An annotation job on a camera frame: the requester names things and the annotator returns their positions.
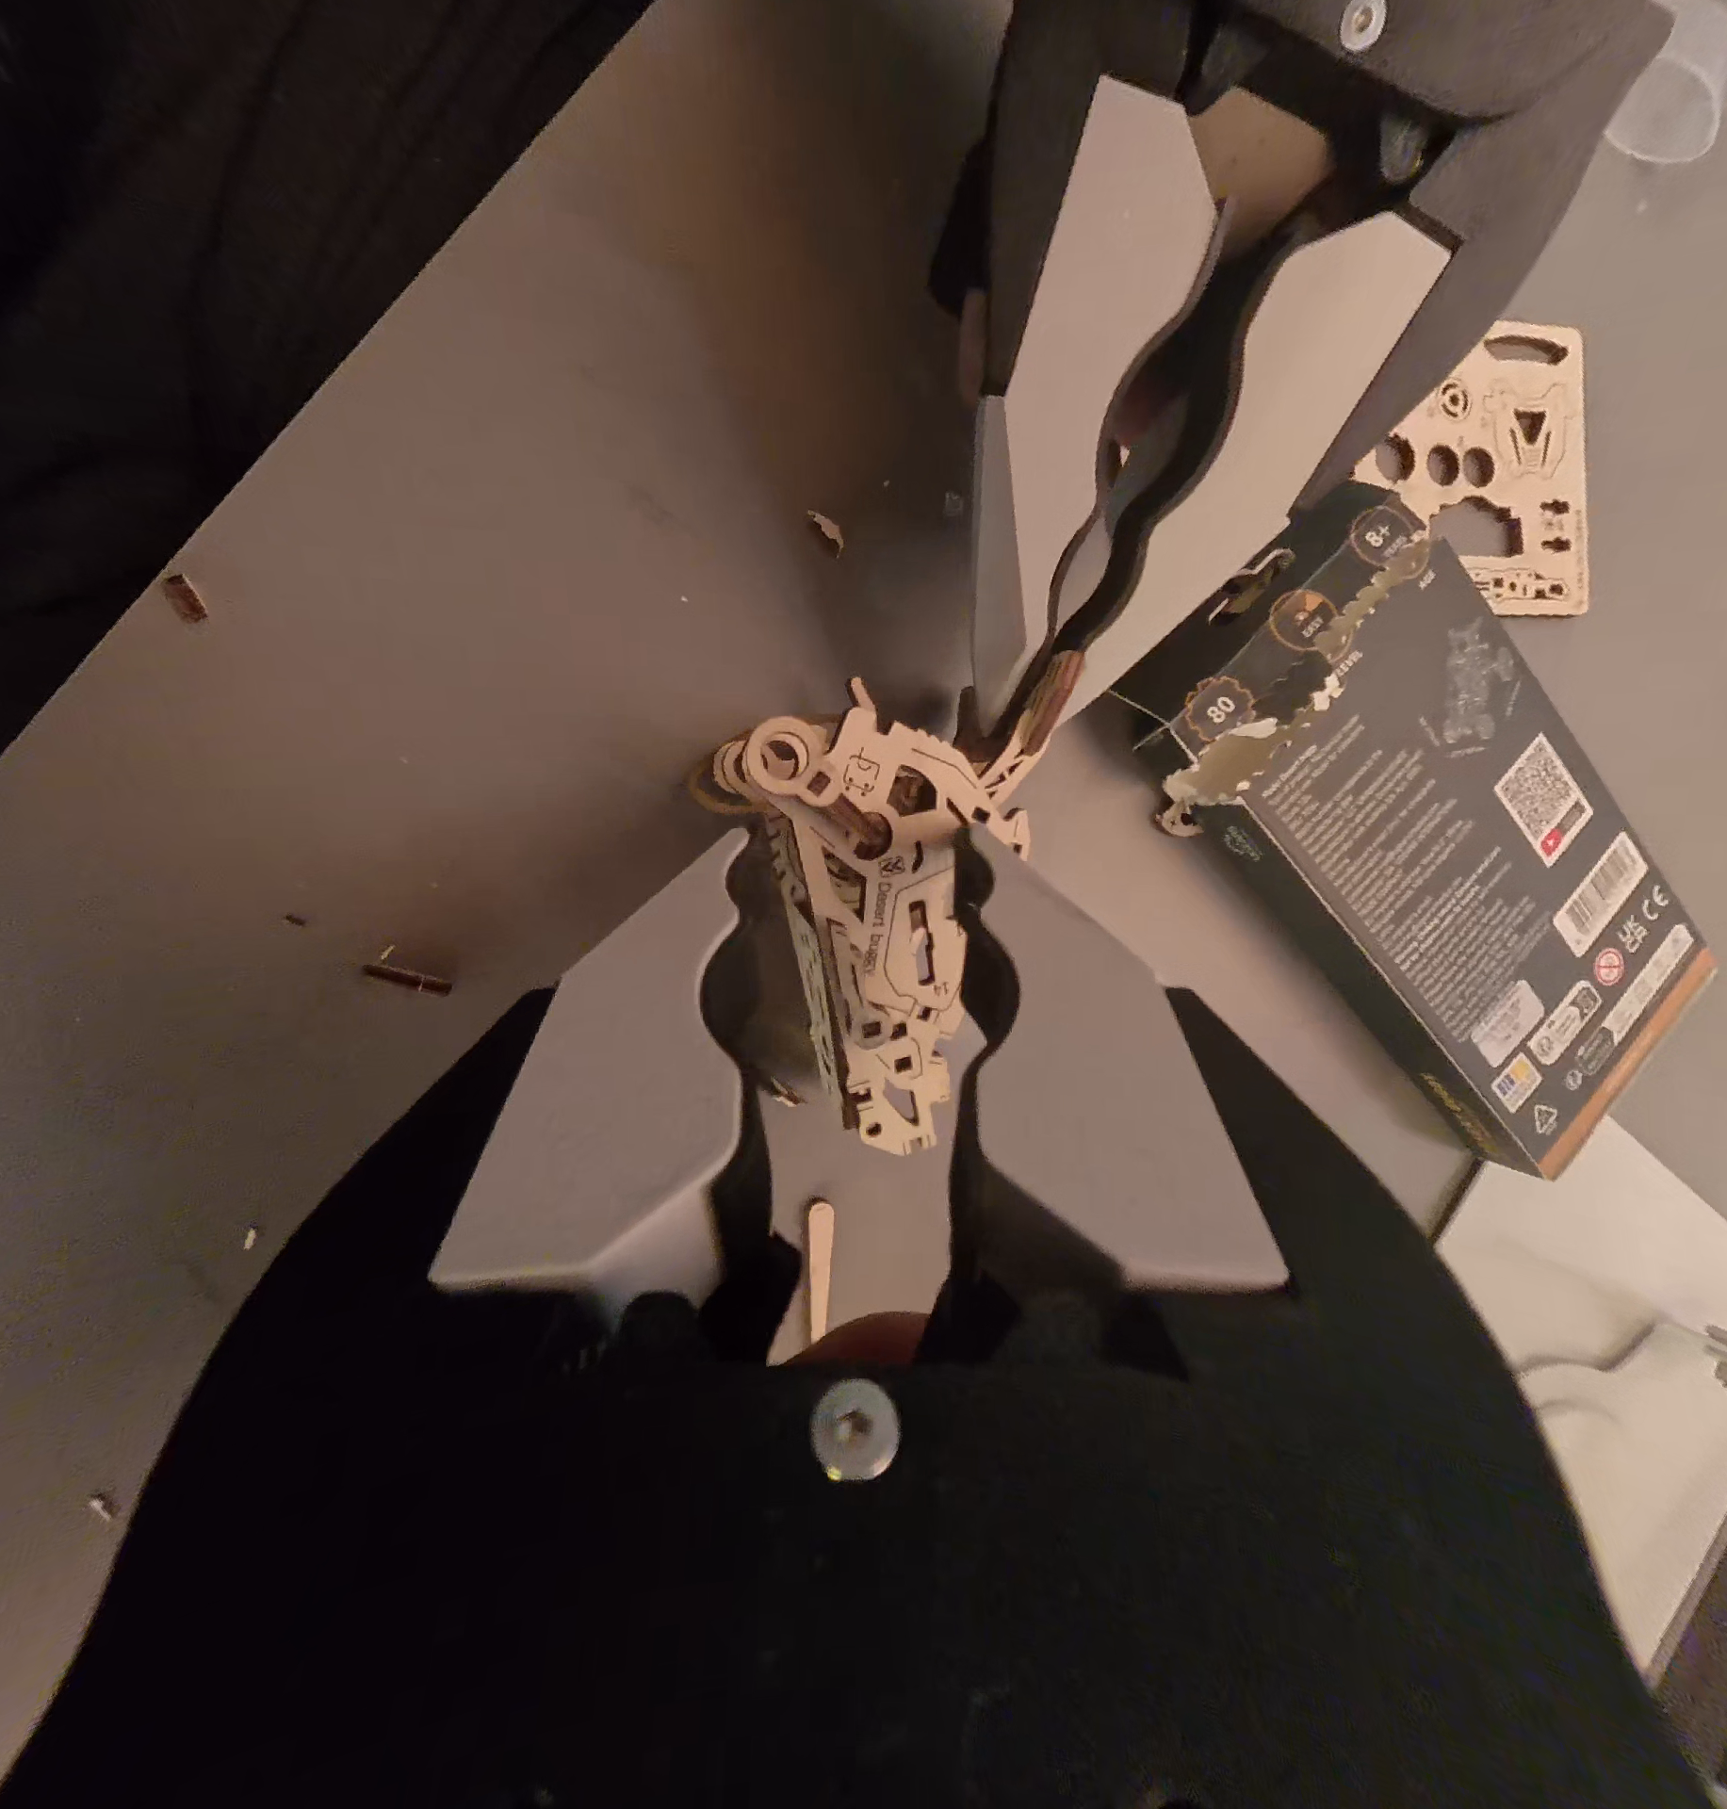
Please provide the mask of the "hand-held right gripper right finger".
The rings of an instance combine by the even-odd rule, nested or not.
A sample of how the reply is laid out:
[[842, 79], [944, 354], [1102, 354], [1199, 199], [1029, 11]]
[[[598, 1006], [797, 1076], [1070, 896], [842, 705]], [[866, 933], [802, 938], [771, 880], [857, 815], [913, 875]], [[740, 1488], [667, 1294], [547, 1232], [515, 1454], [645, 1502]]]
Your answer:
[[951, 1138], [951, 1277], [1008, 1297], [1285, 1288], [1149, 968], [981, 829], [959, 835], [955, 891], [981, 1047]]

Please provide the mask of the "white document stand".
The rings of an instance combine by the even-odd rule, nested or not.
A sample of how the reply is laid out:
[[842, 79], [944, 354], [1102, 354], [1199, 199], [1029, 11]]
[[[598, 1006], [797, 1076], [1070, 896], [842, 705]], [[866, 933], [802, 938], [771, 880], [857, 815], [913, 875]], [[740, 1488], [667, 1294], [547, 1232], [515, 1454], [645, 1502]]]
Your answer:
[[1436, 1253], [1545, 1441], [1631, 1658], [1664, 1672], [1727, 1542], [1727, 1221], [1619, 1127], [1462, 1191]]

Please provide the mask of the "black model kit box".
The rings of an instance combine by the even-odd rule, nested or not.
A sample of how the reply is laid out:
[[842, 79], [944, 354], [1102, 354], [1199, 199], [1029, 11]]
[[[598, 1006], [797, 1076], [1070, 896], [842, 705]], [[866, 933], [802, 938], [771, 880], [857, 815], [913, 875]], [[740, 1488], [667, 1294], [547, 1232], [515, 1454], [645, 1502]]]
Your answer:
[[1337, 485], [1111, 687], [1199, 835], [1482, 1162], [1559, 1179], [1713, 975], [1462, 559]]

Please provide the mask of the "clear plastic cup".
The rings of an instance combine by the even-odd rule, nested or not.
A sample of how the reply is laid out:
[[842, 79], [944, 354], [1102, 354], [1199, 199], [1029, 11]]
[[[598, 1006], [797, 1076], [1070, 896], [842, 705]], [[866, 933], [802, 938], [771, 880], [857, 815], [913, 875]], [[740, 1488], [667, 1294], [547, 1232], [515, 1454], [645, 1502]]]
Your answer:
[[1723, 95], [1692, 57], [1696, 32], [1682, 20], [1695, 5], [1654, 2], [1664, 40], [1603, 126], [1603, 141], [1644, 169], [1701, 162], [1716, 141]]

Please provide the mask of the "punched wooden parts sheet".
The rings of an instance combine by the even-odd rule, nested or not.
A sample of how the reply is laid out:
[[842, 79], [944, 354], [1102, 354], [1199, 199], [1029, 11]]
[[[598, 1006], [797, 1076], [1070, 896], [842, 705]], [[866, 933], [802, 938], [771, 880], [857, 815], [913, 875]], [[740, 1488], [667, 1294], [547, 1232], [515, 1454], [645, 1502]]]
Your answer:
[[1580, 333], [1496, 322], [1352, 479], [1425, 518], [1496, 617], [1580, 617], [1590, 604]]

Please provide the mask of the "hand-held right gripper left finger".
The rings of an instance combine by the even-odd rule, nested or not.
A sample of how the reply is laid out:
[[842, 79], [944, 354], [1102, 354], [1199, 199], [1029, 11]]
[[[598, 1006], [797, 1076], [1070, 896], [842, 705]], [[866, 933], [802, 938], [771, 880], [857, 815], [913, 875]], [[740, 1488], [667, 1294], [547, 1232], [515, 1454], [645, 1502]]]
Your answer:
[[767, 1253], [767, 1148], [704, 1016], [741, 829], [557, 984], [427, 1269], [448, 1294], [713, 1297]]

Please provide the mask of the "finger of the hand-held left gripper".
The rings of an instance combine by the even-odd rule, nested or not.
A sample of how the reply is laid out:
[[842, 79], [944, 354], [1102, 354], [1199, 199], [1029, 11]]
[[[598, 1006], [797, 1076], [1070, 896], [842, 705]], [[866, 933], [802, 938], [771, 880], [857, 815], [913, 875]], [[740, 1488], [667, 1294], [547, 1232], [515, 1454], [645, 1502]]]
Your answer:
[[1394, 213], [1282, 263], [1241, 340], [1237, 411], [1211, 469], [1143, 532], [1136, 588], [1085, 651], [1069, 710], [1089, 708], [1277, 542], [1446, 263], [1440, 241]]
[[1001, 392], [977, 407], [972, 689], [1005, 710], [1092, 588], [1113, 407], [1206, 282], [1219, 210], [1188, 111], [1100, 77]]

